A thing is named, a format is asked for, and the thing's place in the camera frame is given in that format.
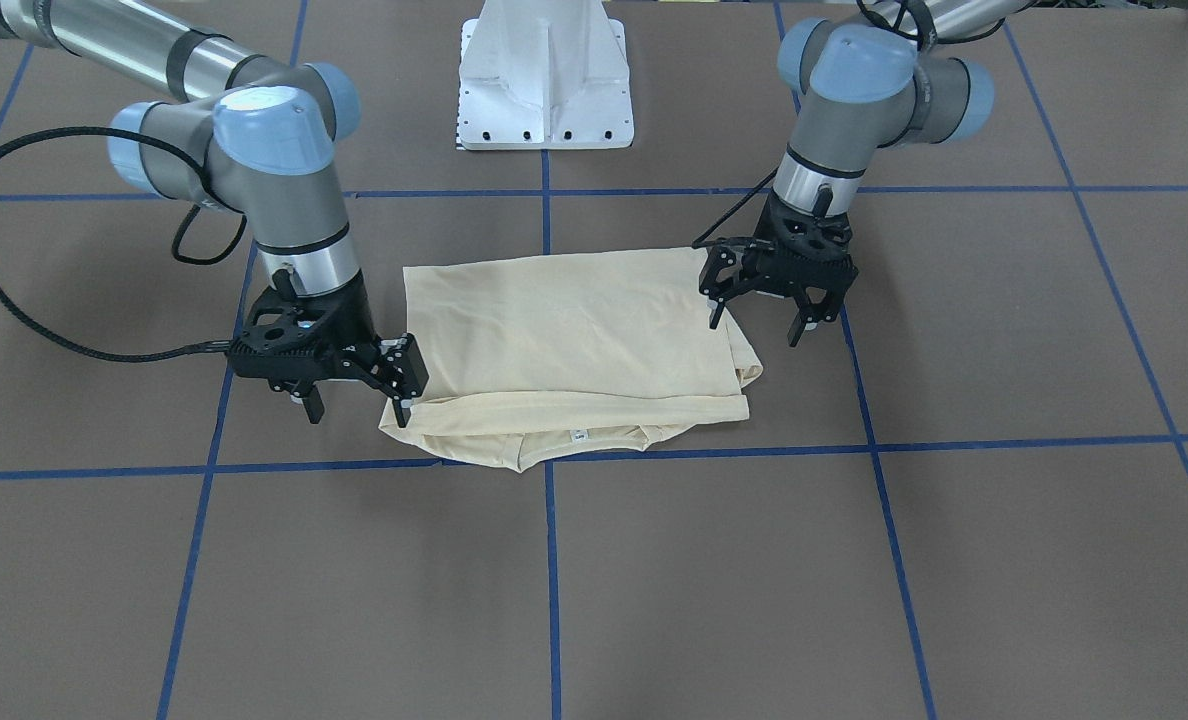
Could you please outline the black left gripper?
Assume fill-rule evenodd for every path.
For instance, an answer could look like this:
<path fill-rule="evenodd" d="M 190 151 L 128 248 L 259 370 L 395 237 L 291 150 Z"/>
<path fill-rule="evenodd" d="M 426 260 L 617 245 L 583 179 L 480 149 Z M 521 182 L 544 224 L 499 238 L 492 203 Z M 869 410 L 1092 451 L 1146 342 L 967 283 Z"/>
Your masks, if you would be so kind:
<path fill-rule="evenodd" d="M 751 236 L 722 236 L 718 230 L 754 192 L 737 201 L 718 222 L 699 236 L 708 250 L 699 279 L 699 292 L 710 309 L 709 328 L 716 331 L 728 301 L 750 292 L 791 299 L 798 307 L 786 329 L 786 345 L 800 346 L 805 331 L 822 322 L 835 322 L 845 295 L 859 270 L 849 255 L 853 238 L 845 213 L 828 217 L 835 192 L 819 190 L 808 211 L 791 208 L 775 192 L 769 195 Z"/>

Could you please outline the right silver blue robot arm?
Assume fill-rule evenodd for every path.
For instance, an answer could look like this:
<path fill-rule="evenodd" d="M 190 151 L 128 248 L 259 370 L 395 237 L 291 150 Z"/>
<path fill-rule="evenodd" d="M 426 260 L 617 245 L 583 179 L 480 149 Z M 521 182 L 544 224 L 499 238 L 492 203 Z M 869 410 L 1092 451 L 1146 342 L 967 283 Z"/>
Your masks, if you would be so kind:
<path fill-rule="evenodd" d="M 141 1 L 0 1 L 0 40 L 18 38 L 96 61 L 160 91 L 160 102 L 118 110 L 108 126 L 14 138 L 12 152 L 56 138 L 101 137 L 110 168 L 131 187 L 234 213 L 254 236 L 268 286 L 229 340 L 113 354 L 46 328 L 10 299 L 0 304 L 42 337 L 106 364 L 159 364 L 220 354 L 236 377 L 263 379 L 320 423 L 320 383 L 364 383 L 407 425 L 429 379 L 413 334 L 375 333 L 334 158 L 358 130 L 350 77 L 326 63 L 292 65 L 215 29 L 192 26 Z"/>

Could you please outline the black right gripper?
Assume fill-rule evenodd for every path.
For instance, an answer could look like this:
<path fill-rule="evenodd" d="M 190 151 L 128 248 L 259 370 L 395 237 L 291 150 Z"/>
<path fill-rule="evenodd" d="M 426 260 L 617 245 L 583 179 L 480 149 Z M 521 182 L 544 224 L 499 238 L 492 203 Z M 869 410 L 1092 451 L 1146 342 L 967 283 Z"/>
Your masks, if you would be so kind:
<path fill-rule="evenodd" d="M 257 297 L 227 350 L 233 373 L 301 392 L 301 405 L 314 425 L 326 415 L 316 383 L 364 383 L 392 398 L 397 427 L 406 428 L 413 400 L 429 383 L 415 334 L 396 340 L 375 334 L 362 274 L 314 297 L 298 295 L 291 282 L 287 270 L 278 270 Z"/>

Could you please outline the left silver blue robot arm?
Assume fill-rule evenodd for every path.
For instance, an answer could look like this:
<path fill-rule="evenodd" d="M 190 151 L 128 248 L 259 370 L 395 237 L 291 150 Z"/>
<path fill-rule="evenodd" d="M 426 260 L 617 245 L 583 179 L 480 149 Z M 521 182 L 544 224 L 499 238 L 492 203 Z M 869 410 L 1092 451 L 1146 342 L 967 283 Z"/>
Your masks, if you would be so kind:
<path fill-rule="evenodd" d="M 986 68 L 939 48 L 982 40 L 1024 1 L 860 1 L 849 20 L 809 18 L 786 29 L 781 78 L 800 113 L 748 236 L 704 230 L 699 291 L 716 328 L 745 293 L 791 299 L 786 342 L 840 314 L 859 270 L 849 206 L 874 154 L 909 143 L 952 143 L 981 131 L 996 106 Z"/>

